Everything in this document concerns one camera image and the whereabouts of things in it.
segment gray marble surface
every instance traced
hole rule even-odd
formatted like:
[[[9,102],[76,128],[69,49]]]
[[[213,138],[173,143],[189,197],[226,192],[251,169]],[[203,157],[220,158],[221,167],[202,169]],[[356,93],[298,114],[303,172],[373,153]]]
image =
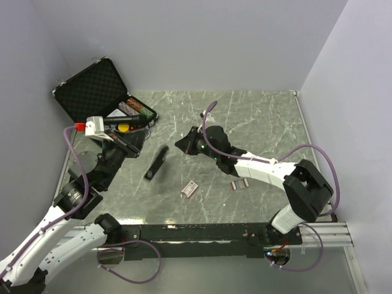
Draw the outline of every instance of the gray marble surface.
[[[278,158],[308,139],[295,96],[291,91],[172,91],[133,92],[155,109],[160,120],[151,128],[137,159],[126,159],[104,200],[85,219],[92,222],[99,214],[110,213],[125,224],[197,224],[268,222],[288,204],[285,192],[269,184],[249,180],[249,188],[233,191],[230,181],[210,158],[187,156],[174,147],[192,126],[201,122],[199,113],[213,100],[212,115],[228,134],[230,143],[266,158]],[[167,144],[167,161],[151,181],[144,173],[158,147]],[[83,134],[74,141],[78,153],[100,149]],[[310,149],[302,149],[289,161],[314,161]],[[68,180],[66,173],[62,185]],[[190,197],[181,198],[189,181],[199,185]]]

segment yellow object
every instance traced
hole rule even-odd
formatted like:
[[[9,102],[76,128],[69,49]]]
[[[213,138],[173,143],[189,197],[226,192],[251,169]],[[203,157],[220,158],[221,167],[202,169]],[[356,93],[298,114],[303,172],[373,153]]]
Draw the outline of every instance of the yellow object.
[[[117,128],[120,132],[127,132],[129,130],[129,125],[128,124],[119,124]]]

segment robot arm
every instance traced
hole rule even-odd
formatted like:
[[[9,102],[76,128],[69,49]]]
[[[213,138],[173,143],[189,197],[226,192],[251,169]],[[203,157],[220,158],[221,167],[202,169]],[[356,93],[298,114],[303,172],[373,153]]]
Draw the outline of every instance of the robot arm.
[[[277,162],[276,159],[255,156],[232,146],[221,126],[207,127],[206,135],[213,147],[236,158],[214,152],[203,138],[201,127],[192,127],[175,146],[191,156],[200,153],[207,155],[228,175],[257,179],[286,192],[290,204],[278,211],[268,224],[272,240],[275,239],[274,235],[287,234],[302,222],[314,222],[333,195],[331,186],[308,160],[303,159],[299,163]]]
[[[45,231],[42,229],[59,217],[64,217],[83,199],[85,187],[81,170],[77,164],[73,164],[68,169],[69,182],[55,198],[40,224],[13,253],[0,261],[0,294],[42,293],[45,284],[63,268],[91,249],[105,244],[111,235],[115,236],[120,231],[121,226],[116,219],[109,214],[104,214],[78,236],[54,248],[70,229],[85,219],[102,201],[103,197],[98,192],[108,190],[125,158],[138,157],[143,146],[146,129],[120,134],[112,128],[103,134],[104,130],[97,126],[101,122],[102,118],[89,118],[86,125],[89,124],[91,130],[86,129],[86,136],[104,141],[101,144],[102,153],[95,154],[88,151],[79,154],[89,182],[86,201],[70,217],[57,222]],[[12,264],[12,260],[18,255],[16,262]]]

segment small box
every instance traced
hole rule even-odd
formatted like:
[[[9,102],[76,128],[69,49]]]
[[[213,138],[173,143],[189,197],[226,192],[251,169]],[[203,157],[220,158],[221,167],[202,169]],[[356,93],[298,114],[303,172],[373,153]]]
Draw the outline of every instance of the small box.
[[[198,184],[193,181],[190,181],[188,185],[186,185],[185,188],[181,191],[181,193],[184,194],[187,198],[189,198],[197,190],[197,188]]]
[[[232,181],[230,182],[232,185],[232,189],[235,190],[240,190],[249,187],[249,183],[247,182],[247,179],[239,179],[237,181]]]

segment gray wall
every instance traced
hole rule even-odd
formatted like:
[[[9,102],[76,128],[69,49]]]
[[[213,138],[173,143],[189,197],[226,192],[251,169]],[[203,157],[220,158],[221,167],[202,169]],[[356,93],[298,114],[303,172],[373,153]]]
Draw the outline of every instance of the gray wall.
[[[0,2],[0,258],[50,206],[70,124],[50,96],[67,64],[31,1]]]
[[[77,73],[133,90],[300,89],[347,0],[32,0]]]
[[[391,14],[390,1],[350,0],[300,98],[311,138],[339,173],[338,215],[371,293],[392,287]]]

